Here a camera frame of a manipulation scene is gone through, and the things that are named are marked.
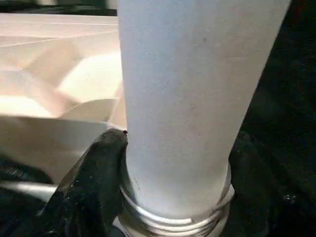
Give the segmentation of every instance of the metal threads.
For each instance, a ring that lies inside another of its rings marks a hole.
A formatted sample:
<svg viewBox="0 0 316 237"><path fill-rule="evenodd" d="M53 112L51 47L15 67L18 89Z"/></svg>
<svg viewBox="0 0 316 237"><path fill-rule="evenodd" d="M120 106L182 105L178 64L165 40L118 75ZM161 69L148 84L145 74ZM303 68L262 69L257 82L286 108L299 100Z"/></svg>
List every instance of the metal threads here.
<svg viewBox="0 0 316 237"><path fill-rule="evenodd" d="M167 219L155 216L136 205L123 188L121 188L125 201L123 202L124 214L120 220L129 229L137 230L145 236L166 236L166 237L204 237L216 227L223 218L223 210L229 205L235 194L230 185L222 200L214 207L207 217L186 219Z"/></svg>

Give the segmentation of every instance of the white cylinder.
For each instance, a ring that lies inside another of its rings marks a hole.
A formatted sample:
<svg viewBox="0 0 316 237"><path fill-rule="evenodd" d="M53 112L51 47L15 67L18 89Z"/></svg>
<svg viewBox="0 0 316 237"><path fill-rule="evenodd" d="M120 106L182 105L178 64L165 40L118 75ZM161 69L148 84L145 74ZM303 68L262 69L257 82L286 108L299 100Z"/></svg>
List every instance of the white cylinder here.
<svg viewBox="0 0 316 237"><path fill-rule="evenodd" d="M207 215L289 0L120 0L123 189L149 213Z"/></svg>

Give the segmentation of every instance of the white tube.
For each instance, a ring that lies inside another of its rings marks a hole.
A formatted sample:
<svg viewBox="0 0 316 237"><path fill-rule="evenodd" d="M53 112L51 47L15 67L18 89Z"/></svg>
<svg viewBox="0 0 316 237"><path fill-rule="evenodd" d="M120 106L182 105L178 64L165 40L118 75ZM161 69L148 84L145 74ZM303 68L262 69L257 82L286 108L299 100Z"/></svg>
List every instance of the white tube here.
<svg viewBox="0 0 316 237"><path fill-rule="evenodd" d="M129 145L123 189L143 210L199 219L289 0L120 0Z"/></svg>

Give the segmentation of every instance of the white plastic part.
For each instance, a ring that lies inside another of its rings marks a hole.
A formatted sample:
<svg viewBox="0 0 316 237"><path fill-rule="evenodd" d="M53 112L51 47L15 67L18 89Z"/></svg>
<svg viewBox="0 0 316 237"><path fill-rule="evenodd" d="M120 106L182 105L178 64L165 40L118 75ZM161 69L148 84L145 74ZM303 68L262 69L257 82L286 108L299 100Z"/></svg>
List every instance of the white plastic part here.
<svg viewBox="0 0 316 237"><path fill-rule="evenodd" d="M0 116L0 151L59 183L107 129L105 122Z"/></svg>
<svg viewBox="0 0 316 237"><path fill-rule="evenodd" d="M0 115L106 121L121 78L116 17L0 13Z"/></svg>
<svg viewBox="0 0 316 237"><path fill-rule="evenodd" d="M289 0L120 0L124 186L161 218L207 216Z"/></svg>

